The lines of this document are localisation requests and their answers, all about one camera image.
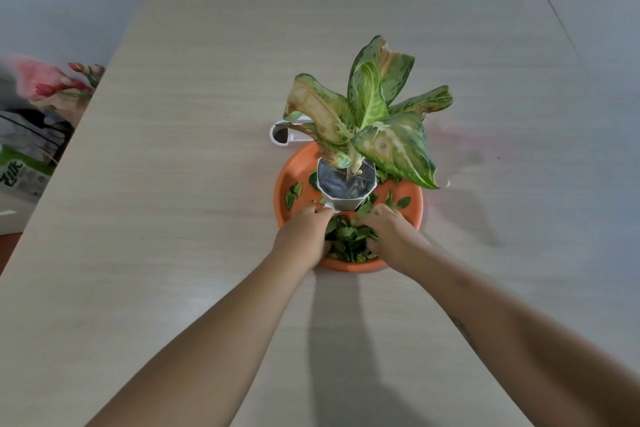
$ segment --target red-brown surface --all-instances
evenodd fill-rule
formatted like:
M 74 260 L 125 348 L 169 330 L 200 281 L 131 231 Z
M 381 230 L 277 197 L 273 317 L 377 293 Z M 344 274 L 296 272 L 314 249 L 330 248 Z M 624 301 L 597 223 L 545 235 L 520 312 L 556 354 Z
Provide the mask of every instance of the red-brown surface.
M 300 212 L 313 199 L 319 201 L 322 198 L 322 195 L 309 184 L 309 176 L 316 169 L 319 157 L 320 153 L 316 143 L 310 142 L 292 155 L 282 167 L 273 193 L 273 206 L 279 227 L 282 227 L 291 216 Z M 289 211 L 284 201 L 284 195 L 296 181 L 302 183 L 302 194 L 294 201 L 293 207 Z M 422 220 L 422 189 L 406 180 L 402 180 L 398 184 L 395 184 L 393 180 L 388 180 L 384 184 L 378 184 L 378 187 L 373 191 L 378 195 L 376 204 L 385 201 L 389 189 L 393 190 L 393 198 L 396 202 L 401 197 L 411 197 L 411 203 L 401 212 L 409 223 L 415 228 L 419 228 Z M 355 216 L 355 211 L 346 211 L 345 213 L 351 217 Z M 361 273 L 380 269 L 385 266 L 385 262 L 380 259 L 370 259 L 366 262 L 354 264 L 324 257 L 320 262 L 320 266 L 339 272 Z
M 6 264 L 13 253 L 13 249 L 18 244 L 18 240 L 21 236 L 21 233 L 0 236 L 0 274 L 3 272 L 4 267 L 6 267 Z

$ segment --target tattoo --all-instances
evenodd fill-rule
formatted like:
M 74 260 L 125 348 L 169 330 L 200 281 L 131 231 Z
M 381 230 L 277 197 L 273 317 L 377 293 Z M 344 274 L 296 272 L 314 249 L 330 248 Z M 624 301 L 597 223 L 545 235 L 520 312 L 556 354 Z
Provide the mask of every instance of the tattoo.
M 471 334 L 469 334 L 469 331 L 467 331 L 467 328 L 462 323 L 462 321 L 460 321 L 460 319 L 458 318 L 454 318 L 453 316 L 449 316 L 449 318 L 451 319 L 453 325 L 458 328 L 458 331 L 460 331 L 460 334 L 462 334 L 462 337 L 466 340 L 466 342 L 469 343 L 471 349 L 474 350 L 477 354 L 478 350 L 476 348 L 476 343 L 474 343 L 474 340 L 471 338 Z

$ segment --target wooden table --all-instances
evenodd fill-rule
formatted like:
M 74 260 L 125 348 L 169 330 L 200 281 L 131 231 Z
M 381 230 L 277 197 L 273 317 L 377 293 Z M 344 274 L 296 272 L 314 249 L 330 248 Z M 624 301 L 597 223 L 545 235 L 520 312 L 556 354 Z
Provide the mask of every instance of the wooden table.
M 147 0 L 0 280 L 7 426 L 82 425 L 268 252 L 302 71 L 344 92 L 373 35 L 414 54 L 434 246 L 636 369 L 640 166 L 547 0 Z M 309 274 L 235 426 L 529 425 L 420 287 Z

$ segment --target person's left hand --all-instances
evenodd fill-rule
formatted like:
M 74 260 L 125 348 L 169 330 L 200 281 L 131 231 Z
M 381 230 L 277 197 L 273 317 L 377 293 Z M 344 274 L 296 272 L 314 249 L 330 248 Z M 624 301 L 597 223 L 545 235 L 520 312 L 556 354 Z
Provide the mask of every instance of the person's left hand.
M 294 266 L 312 269 L 329 251 L 330 243 L 324 241 L 324 230 L 332 216 L 331 209 L 316 210 L 315 204 L 309 204 L 278 231 L 270 255 L 290 261 Z

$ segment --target hand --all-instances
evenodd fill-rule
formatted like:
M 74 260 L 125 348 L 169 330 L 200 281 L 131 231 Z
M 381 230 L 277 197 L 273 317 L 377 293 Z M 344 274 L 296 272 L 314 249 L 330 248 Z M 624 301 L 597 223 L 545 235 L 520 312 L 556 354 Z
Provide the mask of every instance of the hand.
M 378 240 L 367 239 L 367 248 L 400 273 L 404 273 L 403 265 L 416 249 L 429 248 L 426 238 L 398 210 L 393 211 L 386 204 L 377 204 L 358 225 L 366 225 L 376 232 Z
M 316 210 L 315 204 L 309 204 L 278 231 L 270 255 L 291 261 L 292 265 L 312 269 L 331 246 L 324 241 L 324 230 L 332 216 L 331 209 Z

